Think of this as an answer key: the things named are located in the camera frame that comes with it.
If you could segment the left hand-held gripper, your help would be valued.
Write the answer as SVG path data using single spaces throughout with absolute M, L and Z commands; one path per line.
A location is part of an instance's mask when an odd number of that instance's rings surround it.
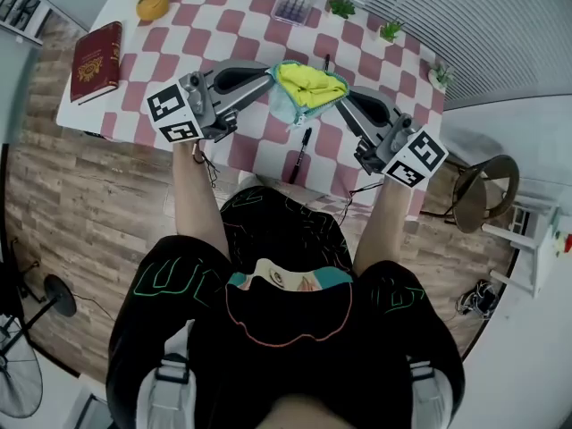
M 200 71 L 171 80 L 146 98 L 149 120 L 169 143 L 209 139 L 220 141 L 237 129 L 236 115 L 273 86 L 269 66 L 250 60 L 217 63 L 205 76 Z M 213 89 L 213 100 L 208 88 Z

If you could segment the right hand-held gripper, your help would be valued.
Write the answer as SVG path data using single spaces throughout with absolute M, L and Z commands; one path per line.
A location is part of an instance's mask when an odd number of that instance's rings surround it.
M 394 101 L 377 89 L 352 87 L 335 107 L 361 138 L 355 157 L 368 174 L 381 174 L 414 189 L 429 181 L 449 154 L 440 141 L 439 127 L 420 125 L 411 115 L 400 114 Z M 383 127 L 383 122 L 394 123 Z

